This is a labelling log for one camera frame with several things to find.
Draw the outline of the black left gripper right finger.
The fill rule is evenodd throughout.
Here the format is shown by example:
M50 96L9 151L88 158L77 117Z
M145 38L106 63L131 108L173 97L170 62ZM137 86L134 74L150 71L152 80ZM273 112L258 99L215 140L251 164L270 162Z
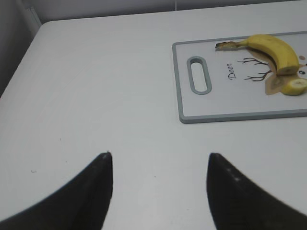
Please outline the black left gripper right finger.
M211 153L206 191L218 230L305 230L307 217L246 177L223 155Z

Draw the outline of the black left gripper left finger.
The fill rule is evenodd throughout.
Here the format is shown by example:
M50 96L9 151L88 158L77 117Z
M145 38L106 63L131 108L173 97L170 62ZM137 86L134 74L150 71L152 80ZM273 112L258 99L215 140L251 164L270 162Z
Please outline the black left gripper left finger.
M2 230L100 230L113 192L110 152L99 154L62 188L0 222Z

